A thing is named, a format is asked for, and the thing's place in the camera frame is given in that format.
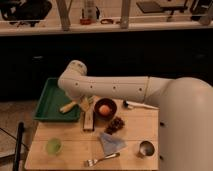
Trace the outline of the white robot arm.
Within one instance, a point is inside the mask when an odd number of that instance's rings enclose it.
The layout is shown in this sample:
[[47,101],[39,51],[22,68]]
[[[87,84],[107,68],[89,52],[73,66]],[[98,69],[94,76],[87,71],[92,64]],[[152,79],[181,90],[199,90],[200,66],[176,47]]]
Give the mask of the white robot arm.
[[96,95],[159,109],[160,171],[213,171],[213,86],[192,77],[93,77],[79,60],[58,79],[72,100]]

